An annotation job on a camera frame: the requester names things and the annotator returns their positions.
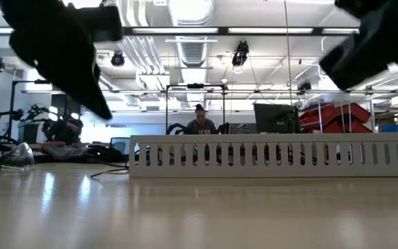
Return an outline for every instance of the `hanging wire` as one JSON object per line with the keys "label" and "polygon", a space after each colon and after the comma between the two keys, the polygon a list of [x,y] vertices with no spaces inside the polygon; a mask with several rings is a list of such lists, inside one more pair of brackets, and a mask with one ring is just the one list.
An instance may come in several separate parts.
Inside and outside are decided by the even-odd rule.
{"label": "hanging wire", "polygon": [[288,9],[287,0],[284,0],[285,6],[285,25],[287,26],[287,49],[288,49],[288,76],[290,77],[290,105],[293,105],[292,98],[292,77],[291,77],[291,48],[290,48],[290,32],[288,30]]}
{"label": "hanging wire", "polygon": [[257,82],[256,74],[254,73],[254,67],[253,67],[253,63],[252,63],[251,56],[248,57],[248,60],[249,60],[249,65],[250,65],[251,68],[252,68],[254,82],[256,83],[256,90],[259,91],[260,96],[262,96],[262,99],[264,99],[266,102],[268,102],[268,103],[270,103],[270,104],[274,104],[273,102],[270,102],[270,101],[262,94],[262,91],[260,91],[260,86],[259,86],[259,84],[258,84],[258,82]]}
{"label": "hanging wire", "polygon": [[[231,89],[234,87],[234,72],[231,73]],[[229,105],[229,134],[231,134],[231,117],[233,113],[233,91],[231,91],[231,102]]]}

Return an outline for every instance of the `black monitor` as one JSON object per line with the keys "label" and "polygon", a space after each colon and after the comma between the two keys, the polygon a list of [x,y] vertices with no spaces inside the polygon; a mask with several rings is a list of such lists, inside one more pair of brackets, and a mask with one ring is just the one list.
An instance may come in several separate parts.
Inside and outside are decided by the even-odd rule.
{"label": "black monitor", "polygon": [[297,107],[285,104],[254,104],[257,132],[300,133]]}

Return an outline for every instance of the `chair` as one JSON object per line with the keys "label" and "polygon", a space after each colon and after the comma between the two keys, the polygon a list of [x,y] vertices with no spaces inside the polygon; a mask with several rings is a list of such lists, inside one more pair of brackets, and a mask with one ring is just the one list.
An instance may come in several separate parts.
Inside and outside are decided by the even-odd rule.
{"label": "chair", "polygon": [[117,149],[123,155],[130,154],[130,138],[111,138],[110,148]]}

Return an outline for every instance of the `person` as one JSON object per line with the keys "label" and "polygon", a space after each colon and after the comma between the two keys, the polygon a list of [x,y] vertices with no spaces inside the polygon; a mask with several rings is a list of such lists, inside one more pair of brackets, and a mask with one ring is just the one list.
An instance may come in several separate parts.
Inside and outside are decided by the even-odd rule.
{"label": "person", "polygon": [[81,120],[70,119],[58,121],[49,130],[43,130],[48,141],[60,141],[71,145],[80,142],[80,135],[84,123]]}
{"label": "person", "polygon": [[210,135],[210,134],[219,134],[218,130],[213,121],[209,120],[205,117],[205,109],[202,105],[196,105],[196,119],[192,120],[187,128],[194,133],[198,133],[200,135]]}

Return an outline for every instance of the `robotic arm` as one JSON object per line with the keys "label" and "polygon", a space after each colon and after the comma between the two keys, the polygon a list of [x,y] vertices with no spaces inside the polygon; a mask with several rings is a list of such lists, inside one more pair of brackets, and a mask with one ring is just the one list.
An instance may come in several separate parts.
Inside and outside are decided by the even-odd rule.
{"label": "robotic arm", "polygon": [[0,0],[0,9],[14,30],[9,44],[20,59],[99,117],[111,118],[93,42],[121,40],[115,6],[75,9],[58,0]]}
{"label": "robotic arm", "polygon": [[360,84],[398,64],[398,0],[336,0],[337,7],[361,20],[350,35],[320,61],[341,90]]}
{"label": "robotic arm", "polygon": [[5,115],[11,115],[12,116],[12,120],[14,121],[19,121],[22,116],[24,115],[24,112],[19,109],[18,111],[4,111],[4,112],[0,112],[0,119],[2,116]]}

